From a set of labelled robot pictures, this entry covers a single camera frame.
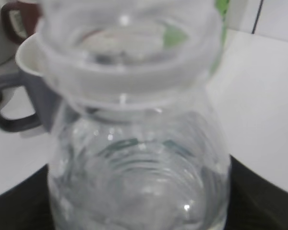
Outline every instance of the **mug handle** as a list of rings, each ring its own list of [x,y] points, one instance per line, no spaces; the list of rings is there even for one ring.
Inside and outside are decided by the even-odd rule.
[[[0,92],[8,88],[21,86],[25,86],[25,82],[19,73],[0,76]],[[41,121],[36,113],[16,120],[6,119],[0,113],[0,128],[7,132],[22,132],[40,125]]]
[[[25,38],[20,37],[16,32],[15,29],[13,28],[13,24],[11,21],[10,17],[10,12],[11,11],[19,11],[19,5],[17,2],[9,2],[6,3],[0,11],[1,14],[1,20],[2,20],[2,25],[4,32],[6,33],[7,37],[15,42],[16,44],[21,44]]]

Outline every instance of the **green object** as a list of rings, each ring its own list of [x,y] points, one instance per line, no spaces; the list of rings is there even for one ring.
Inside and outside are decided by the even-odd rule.
[[[216,0],[216,8],[219,10],[221,16],[223,17],[223,22],[225,23],[226,14],[229,7],[229,0]],[[222,33],[222,42],[225,43],[226,40],[226,25],[224,24]]]
[[[229,0],[216,0],[216,8],[223,16],[223,20],[225,19],[225,16],[227,14],[228,7],[229,7]]]
[[[179,28],[173,25],[167,25],[163,35],[164,48],[172,48],[187,40],[188,36]]]
[[[225,19],[226,19],[226,14],[228,11],[229,7],[229,0],[216,0],[216,8],[219,10],[222,18],[223,18],[223,32],[222,32],[222,44],[225,44],[226,40],[226,25],[225,25]],[[219,53],[218,57],[216,58],[216,61],[212,65],[211,68],[211,74],[215,73],[216,69],[218,68],[222,58],[222,53]]]

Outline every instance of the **jar neck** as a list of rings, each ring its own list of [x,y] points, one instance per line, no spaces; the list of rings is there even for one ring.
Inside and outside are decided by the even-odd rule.
[[[199,106],[210,106],[204,87],[193,87],[182,93],[170,104],[143,108],[137,110],[115,110],[101,107],[87,107],[85,105],[69,102],[69,105],[79,114],[89,119],[103,123],[143,123],[147,121],[167,120],[168,118],[187,113]]]

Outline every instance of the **white countertop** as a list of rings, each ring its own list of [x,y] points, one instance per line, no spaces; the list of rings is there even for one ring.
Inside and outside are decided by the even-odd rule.
[[[230,153],[288,191],[288,43],[229,31],[221,66],[207,89]],[[3,112],[11,118],[33,112],[23,89]],[[50,136],[36,129],[0,131],[0,194],[47,163],[49,143]]]

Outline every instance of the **glass jar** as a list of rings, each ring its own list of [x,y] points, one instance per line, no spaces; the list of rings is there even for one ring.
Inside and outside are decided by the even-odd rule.
[[[204,90],[214,4],[44,0],[39,67],[65,99],[48,176],[57,230],[223,229],[230,160]]]

